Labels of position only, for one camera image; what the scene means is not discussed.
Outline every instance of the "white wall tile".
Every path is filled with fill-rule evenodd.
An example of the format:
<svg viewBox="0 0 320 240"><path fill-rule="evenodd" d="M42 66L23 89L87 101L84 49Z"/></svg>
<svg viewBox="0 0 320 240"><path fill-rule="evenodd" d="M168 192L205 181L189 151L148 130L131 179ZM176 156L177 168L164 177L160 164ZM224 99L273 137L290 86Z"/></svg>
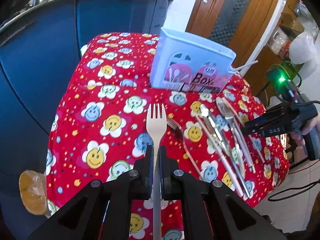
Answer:
<svg viewBox="0 0 320 240"><path fill-rule="evenodd" d="M166 28L184 32L196 0L174 0L167 12Z"/></svg>

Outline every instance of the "blue cabinet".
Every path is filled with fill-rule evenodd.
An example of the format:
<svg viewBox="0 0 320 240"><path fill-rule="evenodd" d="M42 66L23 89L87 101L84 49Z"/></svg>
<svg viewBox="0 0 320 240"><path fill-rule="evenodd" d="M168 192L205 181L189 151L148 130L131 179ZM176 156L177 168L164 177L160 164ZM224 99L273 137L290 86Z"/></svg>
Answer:
<svg viewBox="0 0 320 240"><path fill-rule="evenodd" d="M0 36L0 63L22 104L49 133L79 63L74 1L48 3L10 24Z"/></svg>
<svg viewBox="0 0 320 240"><path fill-rule="evenodd" d="M101 33L160 34L166 6L166 0L77 0L79 48ZM154 18L157 18L156 27L152 26Z"/></svg>
<svg viewBox="0 0 320 240"><path fill-rule="evenodd" d="M44 172L48 135L16 98L1 69L0 91L0 189L19 192L23 171Z"/></svg>
<svg viewBox="0 0 320 240"><path fill-rule="evenodd" d="M100 33L128 32L132 10L132 0L77 0L79 48Z"/></svg>
<svg viewBox="0 0 320 240"><path fill-rule="evenodd" d="M157 0L134 0L129 32L149 33Z"/></svg>

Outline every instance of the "white plastic container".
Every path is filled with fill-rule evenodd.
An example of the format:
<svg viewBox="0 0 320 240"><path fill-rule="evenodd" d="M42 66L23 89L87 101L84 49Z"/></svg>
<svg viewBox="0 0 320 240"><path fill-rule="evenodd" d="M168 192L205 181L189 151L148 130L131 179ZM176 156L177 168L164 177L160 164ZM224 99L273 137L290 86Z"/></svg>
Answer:
<svg viewBox="0 0 320 240"><path fill-rule="evenodd" d="M235 57L214 41L162 27L150 83L155 88L218 93L232 76Z"/></svg>

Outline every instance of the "white plastic fork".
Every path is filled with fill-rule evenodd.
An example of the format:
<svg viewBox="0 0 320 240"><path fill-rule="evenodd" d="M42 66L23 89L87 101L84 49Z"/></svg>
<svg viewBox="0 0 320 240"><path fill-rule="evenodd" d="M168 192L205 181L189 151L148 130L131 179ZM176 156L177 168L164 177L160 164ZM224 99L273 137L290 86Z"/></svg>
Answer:
<svg viewBox="0 0 320 240"><path fill-rule="evenodd" d="M159 104L153 104L151 117L151 104L147 112L147 132L153 140L153 239L161 239L161 188L160 188L160 160L158 156L159 144L167 130L167 115L162 104L162 117L160 117Z"/></svg>

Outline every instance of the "black handle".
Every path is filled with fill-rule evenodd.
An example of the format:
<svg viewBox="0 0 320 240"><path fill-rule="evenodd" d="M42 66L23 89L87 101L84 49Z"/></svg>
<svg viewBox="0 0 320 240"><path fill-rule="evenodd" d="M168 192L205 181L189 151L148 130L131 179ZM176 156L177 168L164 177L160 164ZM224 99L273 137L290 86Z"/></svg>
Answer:
<svg viewBox="0 0 320 240"><path fill-rule="evenodd" d="M314 127L310 133L303 135L303 138L306 142L305 151L307 151L306 155L308 155L309 160L314 161L320 159L320 140L316 127Z"/></svg>

